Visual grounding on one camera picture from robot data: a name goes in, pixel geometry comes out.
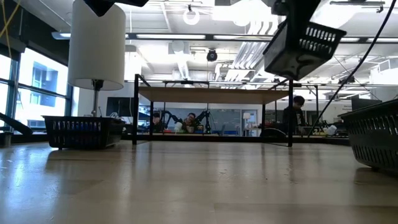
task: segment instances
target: white lampshade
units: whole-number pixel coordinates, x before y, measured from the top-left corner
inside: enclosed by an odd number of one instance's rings
[[[124,85],[126,15],[117,5],[98,17],[83,0],[73,2],[68,83],[93,89],[92,80],[104,80],[101,90]]]
[[[250,113],[243,113],[243,119],[250,119]]]

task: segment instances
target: table surface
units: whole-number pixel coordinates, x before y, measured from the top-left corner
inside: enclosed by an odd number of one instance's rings
[[[153,102],[267,104],[287,96],[288,91],[140,86],[139,94]]]

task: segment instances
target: mesh basket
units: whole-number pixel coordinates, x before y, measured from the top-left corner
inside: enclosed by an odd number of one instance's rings
[[[398,100],[341,115],[358,162],[398,170]]]
[[[43,117],[49,144],[59,149],[104,149],[120,141],[125,123],[114,118]]]
[[[313,22],[292,37],[284,22],[264,51],[266,72],[299,80],[332,58],[346,32]]]

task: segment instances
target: man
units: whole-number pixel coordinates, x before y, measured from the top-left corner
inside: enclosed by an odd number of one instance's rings
[[[301,110],[301,107],[304,105],[304,98],[302,96],[295,96],[293,98],[293,133],[295,133],[297,127],[298,131],[301,134],[305,134],[305,130],[303,128],[300,128],[300,126],[305,126],[305,119],[303,115],[303,111]],[[285,127],[285,132],[287,133],[288,131],[288,125],[289,125],[289,107],[284,109],[284,115],[283,115],[283,124]]]
[[[195,118],[196,114],[189,113],[187,118],[185,118],[184,122],[182,123],[182,129],[187,133],[193,133],[196,130]]]
[[[154,124],[154,133],[160,133],[164,130],[164,124],[160,120],[160,113],[154,112],[154,118],[152,119],[152,123]]]

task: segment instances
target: yellow cord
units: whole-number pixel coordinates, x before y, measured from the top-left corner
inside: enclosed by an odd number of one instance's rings
[[[10,18],[8,19],[8,21],[5,23],[4,28],[2,29],[2,31],[0,32],[0,38],[2,37],[2,35],[4,34],[4,32],[7,30],[8,25],[10,24],[12,18],[15,16],[15,13],[18,10],[19,4],[21,3],[21,0],[18,0],[17,6],[15,7],[14,11],[12,12]]]
[[[5,0],[2,1],[2,18],[4,20],[4,24],[6,24],[6,22],[7,22],[7,19],[6,19],[6,7],[4,6],[4,3],[5,3],[4,1]],[[10,40],[9,40],[9,37],[8,37],[8,29],[7,29],[7,27],[5,27],[5,28],[6,28],[6,39],[7,39],[8,54],[9,54],[10,58],[12,58],[11,57]]]

